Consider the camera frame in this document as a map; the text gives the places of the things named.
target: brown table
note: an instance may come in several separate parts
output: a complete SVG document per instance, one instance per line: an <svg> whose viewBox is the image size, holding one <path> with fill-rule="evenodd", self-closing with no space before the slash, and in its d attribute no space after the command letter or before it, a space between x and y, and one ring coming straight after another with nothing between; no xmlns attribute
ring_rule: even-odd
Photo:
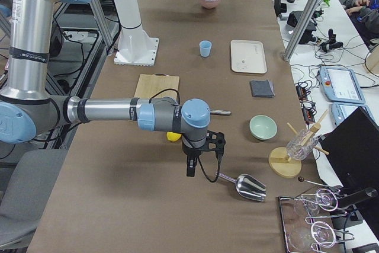
<svg viewBox="0 0 379 253"><path fill-rule="evenodd" d="M304 127L272 1L222 0L212 10L198 0L139 5L144 29L160 39L155 66L119 66L109 58L92 97L130 98L141 73L180 76L182 102L201 98L232 111L211 118L210 130L223 132L227 142L221 171L264 182L266 202L241 198L230 182L209 183L200 167L195 178L186 177L181 144L165 133L129 121L95 121L79 127L28 252L284 252L277 196L295 196L309 185L281 178L268 165L270 151L293 137L286 122ZM198 51L204 39L213 42L208 58ZM268 72L232 72L233 39L263 42ZM272 80L275 98L253 98L252 79ZM277 122L273 139L250 134L257 114ZM214 174L214 154L201 159ZM317 179L313 160L305 160L301 174Z"/></svg>

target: metal scoop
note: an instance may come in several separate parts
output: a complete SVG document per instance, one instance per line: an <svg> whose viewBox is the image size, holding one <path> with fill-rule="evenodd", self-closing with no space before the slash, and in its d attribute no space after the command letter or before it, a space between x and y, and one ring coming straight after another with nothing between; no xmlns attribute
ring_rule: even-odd
<svg viewBox="0 0 379 253"><path fill-rule="evenodd" d="M233 179L225 174L220 173L219 177L228 180L236 185L237 192L244 198L255 201L265 201L266 185L259 182L248 174L241 174L237 179Z"/></svg>

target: table surface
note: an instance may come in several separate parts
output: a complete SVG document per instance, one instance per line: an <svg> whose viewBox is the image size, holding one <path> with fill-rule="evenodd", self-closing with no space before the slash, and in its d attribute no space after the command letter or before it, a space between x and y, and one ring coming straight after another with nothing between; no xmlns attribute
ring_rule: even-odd
<svg viewBox="0 0 379 253"><path fill-rule="evenodd" d="M287 13L283 14L283 16L288 16L291 11L303 10L307 1L308 0L296 0L295 3L290 4L286 0L282 0L283 3L287 4ZM325 38L328 30L332 28L333 32L337 35L337 41L342 41L344 43L343 46L347 48L346 50L333 50L328 52L327 54L331 55L329 58L333 62L325 61L325 65L337 67L344 66L353 69L360 86L370 86L373 85L373 82L378 82L378 77L367 73L364 69L362 63L368 54L368 49L339 0L330 0L330 7L322 3L321 6L316 9L319 10L320 8L324 10L324 14L317 19L317 31L313 33L314 36ZM280 25L283 43L286 46L291 38L289 31L293 30L293 28L286 24L287 20L281 21L278 18L278 23ZM317 85L316 80L313 77L319 70L317 65L322 63L320 59L316 59L314 56L315 51L318 49L319 48L316 46L306 44L297 46L295 53L290 60L295 83L311 80L314 85ZM369 106L372 115L374 116L374 120L378 123L379 89L362 89L362 92L366 100L366 105ZM311 90L310 99L316 102L316 110L318 113L315 115L315 119L318 119L325 110L329 110L329 114L322 121L322 128L318 134L333 131L336 126L331 112L332 103L327 100L323 90L321 88L313 88ZM317 160L317 168L321 179L329 185L340 185L341 182L338 180L326 156L322 153L316 153L316 151L314 155L320 156ZM369 243L379 243L378 239L371 232L365 221L361 225L349 228L349 231L355 235L355 240L347 242L347 248L355 248Z"/></svg>
<svg viewBox="0 0 379 253"><path fill-rule="evenodd" d="M230 182L209 183L200 167L195 178L186 177L181 143L168 142L165 133L129 121L94 121L79 126L28 252L284 252L277 197L296 196L309 185L279 177L268 165L270 151L293 137L286 122L304 127L271 0L222 0L212 10L198 0L139 5L144 29L160 39L154 67L114 65L109 58L92 97L130 98L141 73L180 76L183 102L201 98L232 112L210 123L226 137L221 171L265 183L266 202L243 199ZM207 58L198 51L204 39L213 42ZM263 42L266 74L231 70L234 39ZM252 79L270 79L275 98L253 98ZM273 139L250 134L257 114L277 122ZM214 174L214 155L201 159ZM318 180L314 160L303 162L301 175Z"/></svg>

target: person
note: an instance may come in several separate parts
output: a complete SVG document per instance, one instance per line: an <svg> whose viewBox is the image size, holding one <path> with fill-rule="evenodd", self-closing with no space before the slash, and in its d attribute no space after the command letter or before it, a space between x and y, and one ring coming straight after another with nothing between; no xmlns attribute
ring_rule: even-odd
<svg viewBox="0 0 379 253"><path fill-rule="evenodd" d="M379 38L379 0L345 0L346 13L367 46Z"/></svg>

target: blue-framed tablet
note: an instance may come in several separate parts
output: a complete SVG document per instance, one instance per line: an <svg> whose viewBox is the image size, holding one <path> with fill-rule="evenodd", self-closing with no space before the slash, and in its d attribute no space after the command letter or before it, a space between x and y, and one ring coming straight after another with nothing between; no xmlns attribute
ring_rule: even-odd
<svg viewBox="0 0 379 253"><path fill-rule="evenodd" d="M364 104L353 104L353 103L342 103L342 102L333 102L332 104L332 114L334 117L334 122L338 126L343 122L344 119L350 116L351 113L355 111L356 108L362 107L368 115L374 119L374 116L371 114L370 108Z"/></svg>
<svg viewBox="0 0 379 253"><path fill-rule="evenodd" d="M352 69L322 66L320 81L331 102L365 104L365 97Z"/></svg>

